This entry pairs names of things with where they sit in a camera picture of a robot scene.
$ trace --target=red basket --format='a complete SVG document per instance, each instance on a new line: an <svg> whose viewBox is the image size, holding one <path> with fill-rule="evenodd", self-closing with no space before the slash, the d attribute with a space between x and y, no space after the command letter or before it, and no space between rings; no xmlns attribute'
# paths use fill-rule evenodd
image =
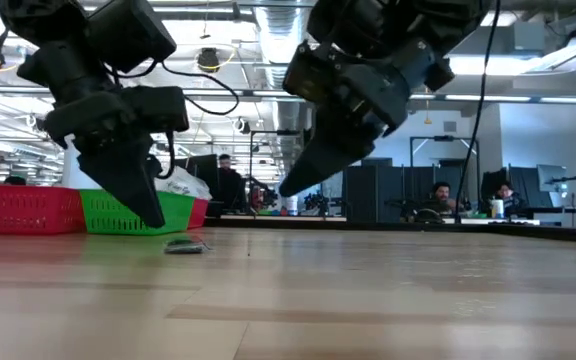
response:
<svg viewBox="0 0 576 360"><path fill-rule="evenodd" d="M204 226L206 220L206 211L208 210L208 200L195 199L192 204L192 213L188 220L188 230Z"/></svg>
<svg viewBox="0 0 576 360"><path fill-rule="evenodd" d="M50 235L85 229L79 191L0 185L0 234Z"/></svg>

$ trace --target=white plastic bag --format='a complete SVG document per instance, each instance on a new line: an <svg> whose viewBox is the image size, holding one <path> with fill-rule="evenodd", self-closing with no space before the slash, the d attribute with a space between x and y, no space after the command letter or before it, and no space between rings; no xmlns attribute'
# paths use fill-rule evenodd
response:
<svg viewBox="0 0 576 360"><path fill-rule="evenodd" d="M175 171L170 178L165 180L155 179L155 189L173 194L188 195L202 200L212 199L208 185L179 166L175 166Z"/></svg>

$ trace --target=green basket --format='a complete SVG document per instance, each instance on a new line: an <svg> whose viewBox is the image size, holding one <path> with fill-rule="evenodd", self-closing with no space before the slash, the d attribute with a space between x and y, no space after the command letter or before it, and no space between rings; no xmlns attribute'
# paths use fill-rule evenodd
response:
<svg viewBox="0 0 576 360"><path fill-rule="evenodd" d="M86 227L91 234L161 235L185 231L195 201L191 196L158 192L166 225L154 229L103 190L81 190L80 194Z"/></svg>

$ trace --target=wooden table surface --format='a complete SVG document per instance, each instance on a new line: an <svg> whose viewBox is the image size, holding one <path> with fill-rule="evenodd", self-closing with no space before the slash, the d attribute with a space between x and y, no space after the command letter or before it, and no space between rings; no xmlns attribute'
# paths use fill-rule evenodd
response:
<svg viewBox="0 0 576 360"><path fill-rule="evenodd" d="M191 234L0 236L0 359L576 360L576 243Z"/></svg>

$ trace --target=plastic basket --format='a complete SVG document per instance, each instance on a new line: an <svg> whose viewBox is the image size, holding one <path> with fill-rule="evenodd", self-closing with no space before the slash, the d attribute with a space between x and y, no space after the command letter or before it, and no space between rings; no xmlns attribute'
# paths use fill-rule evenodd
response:
<svg viewBox="0 0 576 360"><path fill-rule="evenodd" d="M0 185L0 234L54 235L84 230L77 190Z"/></svg>
<svg viewBox="0 0 576 360"><path fill-rule="evenodd" d="M92 234L161 235L184 231L192 211L194 198L158 192L166 225L159 229L146 226L112 195L103 190L81 190L86 228Z"/></svg>
<svg viewBox="0 0 576 360"><path fill-rule="evenodd" d="M192 213L188 221L188 229L196 229L204 226L206 211L208 211L208 200L195 199L192 205Z"/></svg>

